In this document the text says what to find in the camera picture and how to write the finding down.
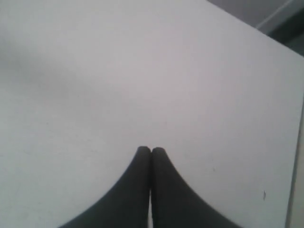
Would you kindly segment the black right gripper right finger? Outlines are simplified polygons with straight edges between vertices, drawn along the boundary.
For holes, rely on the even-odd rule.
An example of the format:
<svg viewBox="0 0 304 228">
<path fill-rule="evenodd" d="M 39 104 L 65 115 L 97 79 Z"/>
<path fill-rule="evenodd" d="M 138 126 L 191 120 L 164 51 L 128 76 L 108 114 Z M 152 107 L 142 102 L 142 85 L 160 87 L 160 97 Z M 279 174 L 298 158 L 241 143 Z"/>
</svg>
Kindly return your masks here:
<svg viewBox="0 0 304 228">
<path fill-rule="evenodd" d="M 151 203 L 155 228 L 238 228 L 186 183 L 166 151 L 152 150 Z"/>
</svg>

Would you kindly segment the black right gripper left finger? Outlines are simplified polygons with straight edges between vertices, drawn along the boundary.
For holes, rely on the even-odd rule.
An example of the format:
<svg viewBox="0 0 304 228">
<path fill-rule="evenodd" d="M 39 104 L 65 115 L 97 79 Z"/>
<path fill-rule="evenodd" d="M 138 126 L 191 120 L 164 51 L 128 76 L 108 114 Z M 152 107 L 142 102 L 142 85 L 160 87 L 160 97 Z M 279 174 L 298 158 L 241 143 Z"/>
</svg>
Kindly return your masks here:
<svg viewBox="0 0 304 228">
<path fill-rule="evenodd" d="M 146 228 L 150 200 L 151 150 L 138 147 L 117 183 L 64 228 Z"/>
</svg>

